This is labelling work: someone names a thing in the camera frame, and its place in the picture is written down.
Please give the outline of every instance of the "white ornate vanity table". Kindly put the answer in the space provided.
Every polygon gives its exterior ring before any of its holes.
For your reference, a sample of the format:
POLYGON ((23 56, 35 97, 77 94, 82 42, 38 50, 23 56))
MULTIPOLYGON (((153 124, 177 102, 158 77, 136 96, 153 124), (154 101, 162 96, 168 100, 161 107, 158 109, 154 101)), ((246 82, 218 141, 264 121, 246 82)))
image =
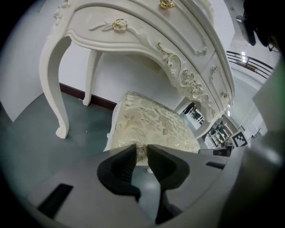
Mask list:
POLYGON ((58 69, 71 41, 91 49, 84 105, 90 102, 102 52, 141 54, 157 62, 170 83, 189 99, 181 109, 194 101, 205 117, 194 132, 196 138, 207 132, 233 101, 233 77, 208 19, 212 15, 207 17, 192 0, 65 0, 55 18, 41 53, 40 78, 58 118, 56 134, 60 138, 67 136, 69 122, 58 69))

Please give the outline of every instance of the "dark baseboard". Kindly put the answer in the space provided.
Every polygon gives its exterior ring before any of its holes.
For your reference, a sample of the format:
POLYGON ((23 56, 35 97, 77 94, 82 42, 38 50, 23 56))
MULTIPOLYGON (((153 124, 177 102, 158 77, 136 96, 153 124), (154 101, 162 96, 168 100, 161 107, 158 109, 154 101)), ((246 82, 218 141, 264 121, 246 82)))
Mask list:
MULTIPOLYGON (((60 84, 60 88, 61 88, 62 92, 66 93, 66 94, 69 94, 71 96, 74 96, 76 98, 79 98, 81 100, 84 99, 85 92, 83 92, 81 90, 78 90, 78 89, 75 89, 73 87, 70 87, 68 85, 64 85, 64 84, 61 84, 61 83, 59 83, 59 84, 60 84)), ((102 106, 102 107, 110 109, 110 110, 114 110, 114 108, 116 106, 115 102, 111 102, 111 101, 105 100, 105 99, 97 97, 95 95, 92 95, 90 103, 102 106)))

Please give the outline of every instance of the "cream fabric seat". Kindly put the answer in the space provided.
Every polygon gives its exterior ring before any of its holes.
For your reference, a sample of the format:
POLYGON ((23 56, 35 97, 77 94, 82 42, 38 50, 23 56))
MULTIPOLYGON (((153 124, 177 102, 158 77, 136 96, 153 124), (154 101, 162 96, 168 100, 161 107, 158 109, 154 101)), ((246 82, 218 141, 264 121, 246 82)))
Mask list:
POLYGON ((147 145, 158 144, 198 153, 193 133, 173 110, 135 92, 127 92, 117 104, 105 150, 136 144, 137 165, 147 165, 147 145))

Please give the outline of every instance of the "curved table leg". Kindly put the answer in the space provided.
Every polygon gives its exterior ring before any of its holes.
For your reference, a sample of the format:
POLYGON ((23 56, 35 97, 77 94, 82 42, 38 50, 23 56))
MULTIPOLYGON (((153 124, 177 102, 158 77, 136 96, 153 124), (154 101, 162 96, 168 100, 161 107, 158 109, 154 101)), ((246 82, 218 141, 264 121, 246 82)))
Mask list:
POLYGON ((95 71, 101 56, 102 52, 90 50, 88 63, 87 63, 87 72, 86 72, 85 98, 83 100, 83 104, 86 106, 88 106, 91 101, 92 90, 94 86, 95 71))
POLYGON ((195 138, 200 138, 204 134, 206 134, 210 130, 213 124, 214 124, 213 122, 208 122, 206 119, 204 119, 204 122, 201 125, 201 127, 199 127, 196 131, 193 132, 195 138))
POLYGON ((58 69, 61 58, 70 46, 71 39, 64 37, 58 42, 47 41, 40 57, 40 79, 45 97, 57 116, 59 128, 56 135, 66 138, 69 131, 68 117, 62 100, 58 80, 58 69))

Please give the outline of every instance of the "staircase railing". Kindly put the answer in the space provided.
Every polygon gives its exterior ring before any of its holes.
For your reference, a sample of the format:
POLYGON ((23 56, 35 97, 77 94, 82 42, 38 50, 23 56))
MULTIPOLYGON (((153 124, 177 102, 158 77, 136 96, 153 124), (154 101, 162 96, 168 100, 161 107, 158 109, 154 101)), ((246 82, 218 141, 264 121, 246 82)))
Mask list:
POLYGON ((242 55, 236 52, 227 51, 228 61, 231 63, 235 63, 239 66, 242 66, 248 70, 251 70, 262 77, 268 79, 272 74, 274 68, 267 65, 264 62, 261 62, 258 59, 242 55))

